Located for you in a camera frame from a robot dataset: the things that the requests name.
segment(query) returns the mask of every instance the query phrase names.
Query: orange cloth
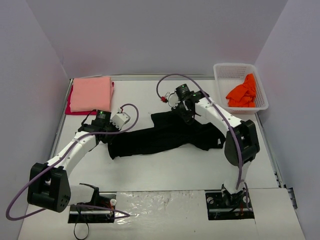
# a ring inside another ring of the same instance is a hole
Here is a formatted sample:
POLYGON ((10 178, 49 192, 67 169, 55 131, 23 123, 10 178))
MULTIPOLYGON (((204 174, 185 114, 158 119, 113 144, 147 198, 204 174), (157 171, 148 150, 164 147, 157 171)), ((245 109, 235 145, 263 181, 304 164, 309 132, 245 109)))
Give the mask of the orange cloth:
POLYGON ((252 73, 245 77, 244 83, 236 86, 225 97, 229 107, 254 108, 256 98, 256 81, 252 73))

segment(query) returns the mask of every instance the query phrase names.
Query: black cable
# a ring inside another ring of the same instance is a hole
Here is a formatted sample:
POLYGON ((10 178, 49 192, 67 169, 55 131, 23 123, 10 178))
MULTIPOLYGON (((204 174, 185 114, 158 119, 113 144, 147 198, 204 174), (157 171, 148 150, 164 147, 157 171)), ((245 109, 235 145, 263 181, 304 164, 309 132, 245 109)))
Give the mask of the black cable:
POLYGON ((74 224, 73 235, 74 235, 74 237, 75 237, 77 240, 85 240, 85 239, 89 236, 90 228, 89 228, 89 225, 88 225, 88 223, 87 223, 86 218, 85 218, 84 216, 82 216, 81 210, 80 210, 77 206, 75 206, 75 209, 76 209, 76 211, 78 212, 78 217, 76 218, 76 221, 75 221, 75 224, 74 224), (88 233, 86 234, 86 236, 85 236, 84 238, 79 238, 79 237, 77 237, 77 235, 76 235, 76 226, 77 226, 80 218, 83 219, 84 223, 86 224, 86 226, 87 226, 87 228, 88 228, 88 233))
POLYGON ((83 126, 83 125, 85 124, 85 122, 87 121, 89 115, 90 115, 93 111, 95 111, 95 109, 93 109, 91 112, 88 113, 88 115, 85 117, 85 119, 81 122, 81 126, 83 126))

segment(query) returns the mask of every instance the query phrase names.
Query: robotic arm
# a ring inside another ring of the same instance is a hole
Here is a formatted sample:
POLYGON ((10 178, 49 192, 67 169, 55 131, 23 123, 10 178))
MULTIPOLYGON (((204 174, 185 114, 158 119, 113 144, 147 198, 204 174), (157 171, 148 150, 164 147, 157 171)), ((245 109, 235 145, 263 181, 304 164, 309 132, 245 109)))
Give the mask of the robotic arm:
POLYGON ((82 123, 71 142, 46 163, 36 163, 30 171, 30 180, 63 160, 38 178, 28 188, 27 201, 55 212, 62 212, 67 206, 78 203, 92 203, 99 198, 99 189, 86 184, 70 186, 68 178, 79 161, 99 142, 109 143, 115 135, 88 133, 119 132, 130 120, 130 116, 119 110, 112 119, 111 113, 98 110, 91 124, 82 123))
POLYGON ((244 182, 248 168, 260 151, 257 131, 253 121, 243 121, 217 105, 211 97, 209 97, 209 100, 211 103, 202 91, 190 91, 186 84, 177 87, 174 93, 168 92, 162 99, 163 102, 168 102, 171 110, 183 118, 187 124, 193 121, 195 115, 198 115, 207 119, 226 136, 224 155, 230 163, 230 175, 222 185, 222 193, 224 194, 225 202, 233 205, 234 201, 242 194, 245 188, 244 182), (228 120, 235 133, 241 151, 242 166, 239 166, 239 156, 234 138, 221 114, 228 120), (242 167, 242 173, 241 181, 237 184, 239 167, 242 167))

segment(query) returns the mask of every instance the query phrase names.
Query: red cloth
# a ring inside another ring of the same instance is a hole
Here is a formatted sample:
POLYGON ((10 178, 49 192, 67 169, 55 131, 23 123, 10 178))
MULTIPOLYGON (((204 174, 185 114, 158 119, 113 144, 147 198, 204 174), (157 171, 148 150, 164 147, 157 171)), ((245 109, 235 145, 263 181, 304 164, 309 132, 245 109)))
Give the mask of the red cloth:
MULTIPOLYGON (((65 109, 65 114, 67 115, 88 115, 90 113, 90 111, 75 111, 75 112, 71 112, 70 109, 70 99, 71 99, 71 94, 72 91, 74 90, 74 86, 71 86, 71 90, 68 96, 68 100, 67 100, 67 105, 66 105, 66 109, 65 109)), ((93 111, 90 115, 96 115, 97 111, 93 111)))
POLYGON ((236 86, 225 97, 229 107, 254 108, 256 98, 256 81, 252 73, 245 77, 244 83, 236 86))

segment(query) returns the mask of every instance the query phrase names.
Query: white panel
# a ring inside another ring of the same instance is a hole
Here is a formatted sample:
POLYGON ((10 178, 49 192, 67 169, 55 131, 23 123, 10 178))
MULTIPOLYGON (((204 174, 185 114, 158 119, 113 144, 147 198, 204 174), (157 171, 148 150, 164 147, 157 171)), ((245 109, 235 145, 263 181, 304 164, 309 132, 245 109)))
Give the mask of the white panel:
MULTIPOLYGON (((131 217, 90 224, 88 240, 304 240, 286 189, 251 189, 250 195, 255 220, 209 221, 204 191, 120 192, 116 208, 131 217)), ((36 209, 29 205, 27 212, 36 209)), ((74 224, 67 221, 68 210, 41 212, 24 221, 19 240, 73 240, 74 224)), ((77 225, 78 237, 86 231, 77 225)))
POLYGON ((27 0, 70 78, 253 64, 287 0, 27 0))
MULTIPOLYGON (((160 94, 173 91, 179 85, 188 82, 180 80, 163 81, 160 94)), ((200 80, 198 83, 216 99, 212 80, 200 80)), ((156 95, 157 81, 116 81, 111 109, 113 113, 125 103, 133 103, 139 109, 139 121, 132 130, 153 127, 151 114, 170 111, 170 107, 156 95)), ((197 87, 188 82, 191 90, 197 87)), ((131 107, 124 109, 131 120, 123 129, 135 120, 136 112, 131 107)), ((250 188, 277 188, 273 169, 254 115, 241 115, 240 118, 255 121, 260 152, 252 162, 247 183, 250 188)), ((68 115, 64 122, 58 151, 74 137, 85 116, 68 115)), ((179 148, 150 155, 117 157, 112 160, 105 144, 99 144, 89 152, 74 168, 70 175, 70 184, 88 183, 100 187, 102 191, 168 191, 168 190, 212 190, 220 189, 231 171, 223 149, 203 151, 186 144, 179 148)))
POLYGON ((308 240, 320 236, 319 22, 320 1, 290 0, 256 61, 269 100, 259 116, 308 240))
MULTIPOLYGON (((10 222, 6 208, 45 162, 55 138, 69 84, 59 59, 24 0, 0 1, 0 239, 15 240, 22 221, 10 222)), ((26 193, 13 206, 27 209, 26 193)))

